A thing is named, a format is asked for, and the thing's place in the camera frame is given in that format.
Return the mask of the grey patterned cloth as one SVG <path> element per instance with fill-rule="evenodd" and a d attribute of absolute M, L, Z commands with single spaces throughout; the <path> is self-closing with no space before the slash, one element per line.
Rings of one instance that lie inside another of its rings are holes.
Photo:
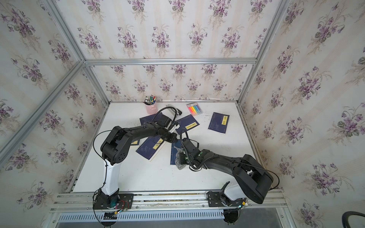
<path fill-rule="evenodd" d="M 183 168 L 186 167 L 186 165 L 187 165 L 186 156 L 183 152 L 176 153 L 175 165 L 178 170 L 182 170 Z"/>

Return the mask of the blue book yellow label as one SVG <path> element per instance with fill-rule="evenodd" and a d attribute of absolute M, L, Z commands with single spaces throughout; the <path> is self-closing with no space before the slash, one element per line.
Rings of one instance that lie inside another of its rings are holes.
<path fill-rule="evenodd" d="M 213 112 L 208 129 L 221 134 L 226 134 L 229 119 L 229 115 Z"/>

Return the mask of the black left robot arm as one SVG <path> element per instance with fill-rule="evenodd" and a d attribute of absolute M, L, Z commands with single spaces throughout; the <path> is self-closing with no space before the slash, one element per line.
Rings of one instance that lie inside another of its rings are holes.
<path fill-rule="evenodd" d="M 174 143 L 177 141 L 175 129 L 178 126 L 179 124 L 176 121 L 162 115 L 158 120 L 145 122 L 141 126 L 132 128 L 114 127 L 100 146 L 101 157 L 106 162 L 105 180 L 101 192 L 106 196 L 118 193 L 120 163 L 126 159 L 133 142 L 158 136 L 165 142 Z"/>

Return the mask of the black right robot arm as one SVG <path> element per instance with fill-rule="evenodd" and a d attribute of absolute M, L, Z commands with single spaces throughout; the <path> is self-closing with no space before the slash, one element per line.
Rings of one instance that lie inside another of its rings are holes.
<path fill-rule="evenodd" d="M 183 157 L 180 163 L 198 172 L 212 169 L 235 178 L 237 185 L 225 183 L 217 198 L 224 206 L 231 206 L 236 200 L 250 199 L 262 204 L 273 184 L 273 177 L 252 156 L 228 157 L 210 150 L 200 150 L 199 144 L 184 138 L 181 142 Z"/>

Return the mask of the blue book under left arm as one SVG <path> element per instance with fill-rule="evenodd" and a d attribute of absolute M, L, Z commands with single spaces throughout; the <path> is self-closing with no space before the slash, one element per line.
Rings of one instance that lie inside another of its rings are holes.
<path fill-rule="evenodd" d="M 155 155 L 159 152 L 159 150 L 163 147 L 165 144 L 165 141 L 159 137 L 148 137 L 136 150 L 136 152 L 147 159 L 148 161 L 151 161 Z"/>

